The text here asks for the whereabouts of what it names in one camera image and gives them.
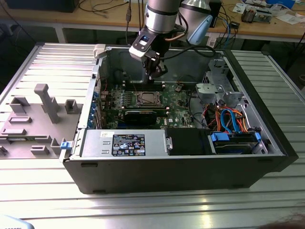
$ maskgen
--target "motherboard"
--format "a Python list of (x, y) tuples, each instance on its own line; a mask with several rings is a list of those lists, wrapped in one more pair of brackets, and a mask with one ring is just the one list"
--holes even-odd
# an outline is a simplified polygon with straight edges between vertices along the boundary
[(174, 83), (113, 85), (96, 100), (96, 117), (103, 129), (193, 128), (189, 96), (190, 90)]

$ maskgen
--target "sticker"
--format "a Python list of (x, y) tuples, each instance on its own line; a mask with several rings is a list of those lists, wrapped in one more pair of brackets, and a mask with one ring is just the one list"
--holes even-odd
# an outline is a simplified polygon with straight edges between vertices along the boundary
[(102, 131), (101, 137), (112, 137), (114, 135), (113, 131)]
[(112, 134), (113, 156), (145, 156), (144, 135), (114, 135)]

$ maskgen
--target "gray plastic part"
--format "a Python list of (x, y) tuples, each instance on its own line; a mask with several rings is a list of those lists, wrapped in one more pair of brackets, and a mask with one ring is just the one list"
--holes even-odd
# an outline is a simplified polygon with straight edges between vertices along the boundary
[(4, 148), (3, 146), (0, 146), (0, 153), (2, 153), (3, 155), (6, 155), (7, 149)]
[[(54, 109), (56, 110), (56, 112), (58, 112), (58, 111), (59, 111), (59, 105), (57, 104), (57, 101), (56, 101), (55, 97), (51, 97), (51, 101), (52, 101), (52, 104), (53, 104)], [(46, 111), (46, 109), (44, 108), (44, 105), (43, 105), (43, 104), (41, 105), (41, 107), (42, 107), (43, 111), (44, 111), (45, 113), (47, 113), (47, 111)]]
[[(58, 158), (57, 151), (53, 151), (50, 143), (38, 143), (35, 138), (51, 136), (52, 139), (56, 138), (59, 144), (61, 144), (63, 138), (67, 141), (73, 140), (80, 114), (67, 114), (64, 104), (59, 104), (59, 107), (57, 115), (61, 122), (58, 124), (50, 122), (48, 114), (44, 113), (40, 104), (31, 104), (23, 107), (27, 115), (32, 118), (31, 123), (10, 123), (9, 119), (11, 117), (19, 117), (12, 112), (4, 123), (3, 128), (0, 129), (0, 134), (4, 129), (25, 129), (27, 133), (16, 137), (13, 135), (0, 135), (0, 146), (4, 146), (9, 151), (9, 154), (3, 157), (11, 159)], [(50, 153), (48, 155), (34, 155), (30, 151), (32, 145), (46, 146)]]
[(3, 135), (25, 135), (27, 132), (25, 129), (3, 129)]
[(10, 103), (10, 107), (16, 115), (24, 115), (26, 112), (24, 106), (29, 106), (27, 99), (22, 96), (15, 96)]
[(36, 137), (35, 141), (38, 143), (51, 143), (52, 142), (52, 138), (51, 136), (45, 136), (45, 137)]
[(38, 83), (36, 84), (36, 87), (34, 89), (34, 92), (39, 95), (44, 108), (46, 110), (46, 113), (51, 119), (52, 123), (58, 123), (59, 122), (59, 117), (57, 115), (56, 109), (53, 106), (52, 100), (48, 94), (48, 85), (45, 83)]
[(0, 144), (10, 144), (10, 141), (6, 137), (0, 137)]
[(30, 151), (34, 155), (47, 155), (50, 153), (46, 146), (32, 146), (32, 149), (30, 149)]
[(9, 119), (9, 122), (10, 123), (31, 123), (32, 122), (32, 119), (31, 119), (31, 117), (28, 117), (28, 116), (26, 116), (26, 117), (11, 117), (10, 119)]
[(56, 155), (61, 154), (61, 146), (58, 144), (56, 138), (53, 138), (51, 142), (51, 149)]
[(78, 114), (80, 112), (74, 99), (67, 99), (65, 103), (67, 114)]

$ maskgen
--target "black plastic cover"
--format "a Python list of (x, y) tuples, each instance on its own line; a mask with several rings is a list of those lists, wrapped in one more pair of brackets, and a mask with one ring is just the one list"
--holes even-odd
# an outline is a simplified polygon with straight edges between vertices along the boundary
[(210, 131), (197, 128), (167, 128), (165, 136), (172, 139), (169, 155), (211, 155)]

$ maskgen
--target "floor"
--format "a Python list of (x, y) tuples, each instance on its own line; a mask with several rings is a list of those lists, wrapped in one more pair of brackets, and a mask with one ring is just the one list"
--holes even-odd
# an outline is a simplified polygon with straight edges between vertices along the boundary
[[(24, 27), (24, 29), (37, 41), (37, 42), (58, 42), (55, 31), (53, 28), (46, 27)], [(69, 43), (105, 43), (105, 44), (125, 44), (125, 33), (122, 31), (92, 31), (80, 29), (65, 29), (67, 41)], [(13, 36), (6, 37), (0, 36), (0, 91), (4, 89), (6, 84), (10, 81), (12, 76), (18, 70), (27, 56), (27, 51), (30, 52), (34, 43), (19, 27), (13, 28)], [(287, 42), (269, 42), (264, 43), (261, 41), (236, 39), (231, 42), (228, 47), (233, 50), (262, 50), (268, 51), (271, 56), (284, 68), (287, 60), (290, 58), (294, 50), (293, 43)], [(289, 70), (288, 75), (294, 83), (300, 88), (303, 88), (302, 83), (299, 81), (299, 76), (305, 74), (305, 54), (295, 62)]]

